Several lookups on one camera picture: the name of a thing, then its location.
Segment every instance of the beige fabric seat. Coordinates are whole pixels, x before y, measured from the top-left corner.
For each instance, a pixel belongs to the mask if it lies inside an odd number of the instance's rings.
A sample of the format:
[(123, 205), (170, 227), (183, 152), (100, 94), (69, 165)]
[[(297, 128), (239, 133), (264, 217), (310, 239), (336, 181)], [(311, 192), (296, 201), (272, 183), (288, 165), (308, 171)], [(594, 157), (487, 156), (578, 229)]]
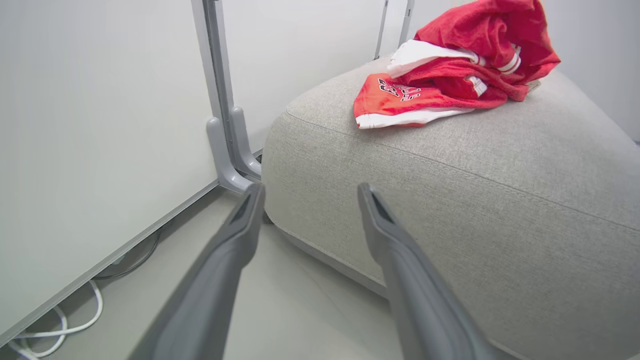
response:
[(640, 151), (560, 72), (525, 102), (360, 130), (378, 60), (290, 103), (264, 148), (266, 211), (384, 295), (356, 186), (376, 185), (494, 345), (520, 359), (640, 352)]

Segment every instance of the gray floor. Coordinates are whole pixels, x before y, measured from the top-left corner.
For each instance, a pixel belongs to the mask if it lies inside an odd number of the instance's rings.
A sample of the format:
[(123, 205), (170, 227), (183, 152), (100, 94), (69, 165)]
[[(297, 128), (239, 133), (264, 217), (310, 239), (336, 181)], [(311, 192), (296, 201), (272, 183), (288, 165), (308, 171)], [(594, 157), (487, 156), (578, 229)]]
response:
[[(104, 312), (71, 335), (49, 359), (126, 359), (238, 197), (215, 190), (163, 231), (155, 254), (132, 274), (100, 281)], [(90, 287), (61, 304), (70, 326), (95, 311)], [(32, 330), (57, 323), (48, 314)], [(0, 359), (17, 358), (0, 350)], [(273, 225), (260, 232), (257, 253), (243, 270), (225, 359), (401, 359), (386, 300), (306, 255)]]

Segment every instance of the gray fabric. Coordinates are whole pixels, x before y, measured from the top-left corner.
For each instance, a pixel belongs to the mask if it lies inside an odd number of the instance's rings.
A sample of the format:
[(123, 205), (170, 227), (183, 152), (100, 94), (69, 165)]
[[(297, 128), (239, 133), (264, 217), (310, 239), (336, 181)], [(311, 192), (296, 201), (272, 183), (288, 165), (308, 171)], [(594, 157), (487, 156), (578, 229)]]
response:
[(353, 99), (385, 60), (293, 101), (263, 156), (266, 210), (383, 284), (356, 185), (378, 186), (498, 346), (530, 359), (640, 350), (640, 151), (558, 72), (525, 102), (424, 128), (359, 130)]

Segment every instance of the black cable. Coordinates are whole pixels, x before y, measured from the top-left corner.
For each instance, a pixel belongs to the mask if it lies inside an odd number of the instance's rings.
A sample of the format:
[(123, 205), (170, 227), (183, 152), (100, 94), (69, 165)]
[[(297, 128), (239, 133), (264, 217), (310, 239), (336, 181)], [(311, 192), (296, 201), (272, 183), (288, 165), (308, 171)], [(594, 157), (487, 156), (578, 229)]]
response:
[(158, 232), (157, 232), (158, 235), (156, 236), (156, 240), (154, 241), (154, 244), (151, 246), (151, 250), (149, 250), (147, 255), (145, 255), (145, 257), (142, 258), (139, 262), (135, 263), (132, 267), (128, 268), (127, 270), (124, 270), (123, 272), (119, 272), (119, 273), (113, 274), (113, 275), (95, 276), (93, 278), (93, 280), (117, 279), (119, 277), (123, 277), (123, 276), (133, 272), (135, 269), (137, 269), (140, 266), (142, 266), (142, 264), (144, 264), (151, 257), (151, 255), (154, 253), (154, 251), (156, 251), (156, 247), (158, 246), (158, 243), (160, 242), (160, 234), (162, 234), (162, 229), (163, 229), (163, 227), (158, 229)]

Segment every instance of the clothing tag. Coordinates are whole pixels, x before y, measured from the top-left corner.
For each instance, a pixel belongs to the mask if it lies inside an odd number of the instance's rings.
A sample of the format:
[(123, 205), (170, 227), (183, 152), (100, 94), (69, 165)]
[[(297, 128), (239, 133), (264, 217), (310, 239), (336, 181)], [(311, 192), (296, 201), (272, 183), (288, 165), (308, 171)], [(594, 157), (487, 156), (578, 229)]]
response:
[(531, 94), (533, 92), (533, 90), (539, 88), (540, 85), (542, 85), (540, 80), (534, 80), (534, 81), (528, 82), (527, 86), (529, 87), (529, 94)]

